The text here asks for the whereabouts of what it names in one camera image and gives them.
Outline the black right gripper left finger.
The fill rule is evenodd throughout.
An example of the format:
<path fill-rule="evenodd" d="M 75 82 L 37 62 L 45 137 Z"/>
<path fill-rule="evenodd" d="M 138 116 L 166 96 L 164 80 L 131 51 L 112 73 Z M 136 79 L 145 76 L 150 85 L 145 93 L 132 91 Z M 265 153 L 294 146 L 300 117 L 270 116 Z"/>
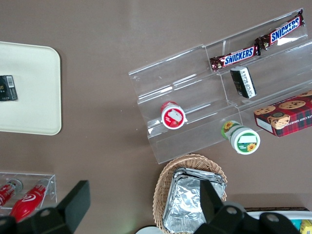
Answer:
<path fill-rule="evenodd" d="M 2 234 L 73 234 L 91 205 L 90 182 L 79 181 L 56 206 L 42 209 L 17 222 L 12 216 L 0 218 Z"/>

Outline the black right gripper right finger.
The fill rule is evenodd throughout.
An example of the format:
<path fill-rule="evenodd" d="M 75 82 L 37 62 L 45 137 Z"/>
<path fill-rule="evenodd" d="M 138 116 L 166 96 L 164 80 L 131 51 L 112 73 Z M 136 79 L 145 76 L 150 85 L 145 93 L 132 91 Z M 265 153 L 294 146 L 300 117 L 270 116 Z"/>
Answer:
<path fill-rule="evenodd" d="M 224 204 L 211 185 L 200 182 L 200 205 L 206 222 L 196 234 L 298 234 L 292 222 L 282 214 L 264 212 L 251 217 L 236 203 Z"/>

